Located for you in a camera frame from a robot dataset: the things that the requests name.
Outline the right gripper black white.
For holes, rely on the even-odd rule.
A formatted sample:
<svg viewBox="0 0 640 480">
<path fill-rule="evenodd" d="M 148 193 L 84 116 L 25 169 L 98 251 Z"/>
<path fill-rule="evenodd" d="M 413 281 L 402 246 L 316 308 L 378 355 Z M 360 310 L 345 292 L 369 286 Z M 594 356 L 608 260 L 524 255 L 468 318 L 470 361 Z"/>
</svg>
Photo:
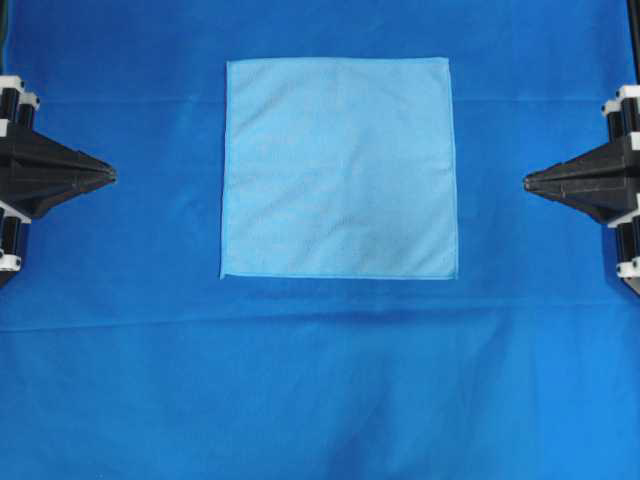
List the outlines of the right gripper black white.
<svg viewBox="0 0 640 480">
<path fill-rule="evenodd" d="M 639 277 L 639 86 L 623 85 L 602 107 L 609 141 L 566 162 L 526 175 L 524 190 L 588 215 L 615 231 L 616 275 Z M 621 177 L 625 191 L 553 192 L 551 181 Z"/>
</svg>

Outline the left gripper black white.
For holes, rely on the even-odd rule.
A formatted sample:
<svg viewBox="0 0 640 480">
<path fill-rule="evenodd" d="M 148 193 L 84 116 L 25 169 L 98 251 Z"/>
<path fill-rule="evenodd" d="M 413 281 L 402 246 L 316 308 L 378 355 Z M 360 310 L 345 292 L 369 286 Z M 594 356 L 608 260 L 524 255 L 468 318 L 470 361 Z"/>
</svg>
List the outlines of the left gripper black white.
<svg viewBox="0 0 640 480">
<path fill-rule="evenodd" d="M 40 99 L 19 76 L 1 76 L 1 272 L 19 273 L 29 227 L 52 208 L 116 181 L 106 162 L 33 131 Z M 17 174 L 29 166 L 99 173 Z"/>
</svg>

